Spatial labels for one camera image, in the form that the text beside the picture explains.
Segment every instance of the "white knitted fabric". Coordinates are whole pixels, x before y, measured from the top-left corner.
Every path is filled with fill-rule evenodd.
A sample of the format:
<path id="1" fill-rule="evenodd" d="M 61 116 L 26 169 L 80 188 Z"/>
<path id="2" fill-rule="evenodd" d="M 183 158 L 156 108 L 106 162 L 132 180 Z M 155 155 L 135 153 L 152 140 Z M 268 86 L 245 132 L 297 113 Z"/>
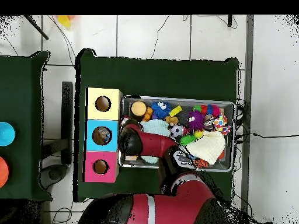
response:
<path id="1" fill-rule="evenodd" d="M 186 149 L 191 155 L 215 164 L 225 148 L 225 139 L 220 131 L 204 131 L 203 137 L 188 144 Z"/>

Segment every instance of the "brown round toy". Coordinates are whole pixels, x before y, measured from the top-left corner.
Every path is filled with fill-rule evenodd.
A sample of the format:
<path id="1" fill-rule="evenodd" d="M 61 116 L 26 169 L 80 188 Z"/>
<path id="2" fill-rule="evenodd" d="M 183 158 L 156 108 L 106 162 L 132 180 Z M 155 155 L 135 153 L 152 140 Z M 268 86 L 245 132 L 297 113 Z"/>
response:
<path id="1" fill-rule="evenodd" d="M 142 101 L 135 101 L 132 105 L 131 105 L 131 112 L 133 114 L 133 117 L 137 120 L 137 121 L 141 121 L 145 112 L 147 111 L 147 105 L 145 105 L 144 102 Z"/>
<path id="2" fill-rule="evenodd" d="M 108 164 L 104 160 L 97 160 L 93 164 L 93 171 L 99 174 L 105 174 L 108 170 Z"/>
<path id="3" fill-rule="evenodd" d="M 105 112 L 111 108 L 111 101 L 107 96 L 100 96 L 96 99 L 95 105 L 98 111 Z"/>
<path id="4" fill-rule="evenodd" d="M 92 132 L 92 140 L 98 145 L 106 145 L 111 141 L 112 133 L 106 127 L 96 127 Z"/>

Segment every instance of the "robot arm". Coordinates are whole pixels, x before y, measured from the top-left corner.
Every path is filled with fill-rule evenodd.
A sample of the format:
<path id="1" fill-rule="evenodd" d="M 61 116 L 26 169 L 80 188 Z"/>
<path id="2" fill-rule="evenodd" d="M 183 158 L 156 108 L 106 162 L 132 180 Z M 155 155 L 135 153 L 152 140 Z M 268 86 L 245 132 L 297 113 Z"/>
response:
<path id="1" fill-rule="evenodd" d="M 119 149 L 126 155 L 161 158 L 159 175 L 162 195 L 129 194 L 99 199 L 82 215 L 78 224 L 227 224 L 215 196 L 195 173 L 192 161 L 168 137 L 141 131 L 128 122 L 119 135 Z M 100 216 L 99 208 L 107 207 Z"/>

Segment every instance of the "yellow cube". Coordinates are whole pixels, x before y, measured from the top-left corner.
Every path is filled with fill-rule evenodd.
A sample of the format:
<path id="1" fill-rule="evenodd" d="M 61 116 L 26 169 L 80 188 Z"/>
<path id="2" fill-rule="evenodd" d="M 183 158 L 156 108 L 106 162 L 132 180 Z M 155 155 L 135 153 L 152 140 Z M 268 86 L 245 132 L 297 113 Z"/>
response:
<path id="1" fill-rule="evenodd" d="M 89 120 L 119 120 L 121 91 L 89 87 L 86 89 Z"/>

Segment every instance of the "black stand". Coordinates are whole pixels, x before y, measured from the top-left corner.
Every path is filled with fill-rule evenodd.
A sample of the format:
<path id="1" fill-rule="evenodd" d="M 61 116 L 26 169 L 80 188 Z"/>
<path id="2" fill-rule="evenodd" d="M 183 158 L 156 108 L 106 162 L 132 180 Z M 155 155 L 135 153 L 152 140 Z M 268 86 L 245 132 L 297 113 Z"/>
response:
<path id="1" fill-rule="evenodd" d="M 62 82 L 61 102 L 61 139 L 45 142 L 41 150 L 41 159 L 61 151 L 61 163 L 72 163 L 72 109 L 73 89 L 72 82 Z"/>
<path id="2" fill-rule="evenodd" d="M 42 160 L 60 151 L 62 164 L 41 169 L 40 181 L 45 189 L 61 181 L 67 173 L 67 165 L 72 163 L 72 109 L 72 82 L 62 82 L 61 139 L 46 142 L 41 148 Z"/>
<path id="3" fill-rule="evenodd" d="M 38 25 L 34 22 L 34 20 L 33 20 L 29 15 L 24 15 L 24 17 L 25 17 L 25 18 L 32 24 L 32 26 L 35 27 L 35 29 L 36 29 L 37 31 L 40 32 L 40 34 L 41 34 L 46 40 L 49 39 L 49 37 L 46 36 L 46 34 L 42 31 L 42 29 L 40 29 L 40 27 L 38 27 Z"/>

